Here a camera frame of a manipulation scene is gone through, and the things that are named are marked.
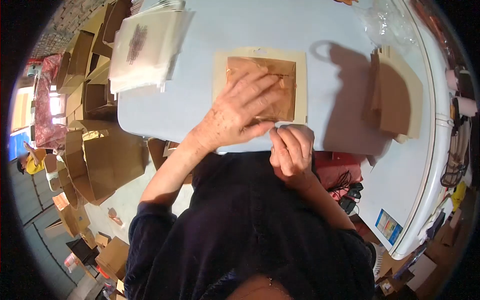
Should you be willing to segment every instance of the copper foil scrap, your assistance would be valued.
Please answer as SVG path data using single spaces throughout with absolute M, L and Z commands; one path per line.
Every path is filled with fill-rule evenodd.
M 262 67 L 268 68 L 268 74 L 279 77 L 278 82 L 267 91 L 282 90 L 284 96 L 260 112 L 256 118 L 258 120 L 292 122 L 295 117 L 296 62 L 254 57 L 228 57 L 227 83 L 239 70 L 245 68 L 250 73 Z

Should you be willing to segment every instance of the hand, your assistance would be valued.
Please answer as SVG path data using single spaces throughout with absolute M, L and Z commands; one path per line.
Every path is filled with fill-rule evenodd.
M 305 191 L 318 180 L 312 172 L 314 135 L 307 126 L 289 125 L 270 130 L 270 156 L 275 175 L 294 190 Z
M 251 73 L 243 70 L 225 86 L 204 119 L 191 131 L 205 150 L 245 143 L 275 126 L 272 121 L 251 125 L 254 116 L 283 95 L 282 91 L 267 90 L 278 77 L 266 74 L 266 68 Z
M 33 148 L 32 148 L 26 141 L 24 141 L 24 148 L 25 148 L 28 152 L 33 151 Z

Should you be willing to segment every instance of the wrist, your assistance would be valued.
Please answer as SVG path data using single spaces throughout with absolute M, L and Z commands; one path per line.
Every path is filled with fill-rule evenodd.
M 185 139 L 182 141 L 182 144 L 185 144 L 186 146 L 194 150 L 196 154 L 199 154 L 201 156 L 205 156 L 214 150 L 210 149 L 210 147 L 202 143 L 201 139 L 199 139 L 198 137 L 195 128 L 187 134 Z
M 301 193 L 301 194 L 304 194 L 304 193 L 307 193 L 309 190 L 312 189 L 313 186 L 315 186 L 316 184 L 319 184 L 319 180 L 318 178 L 315 176 L 315 174 L 311 171 L 308 171 L 305 173 L 305 177 L 304 177 L 304 180 L 302 182 L 302 184 L 300 184 L 296 190 Z

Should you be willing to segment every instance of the person in yellow shirt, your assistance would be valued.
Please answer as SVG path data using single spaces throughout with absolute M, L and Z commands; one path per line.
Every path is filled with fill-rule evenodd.
M 32 148 L 27 142 L 24 141 L 24 147 L 28 151 L 27 154 L 17 157 L 17 169 L 20 173 L 24 174 L 26 171 L 28 174 L 35 174 L 43 169 L 43 159 L 47 153 L 53 153 L 51 149 Z

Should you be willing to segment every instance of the label sticker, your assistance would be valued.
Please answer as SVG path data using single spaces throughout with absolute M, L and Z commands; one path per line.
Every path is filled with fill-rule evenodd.
M 390 244 L 395 244 L 396 239 L 402 232 L 402 227 L 393 218 L 387 214 L 383 209 L 378 215 L 377 223 L 375 226 L 380 232 L 387 238 Z

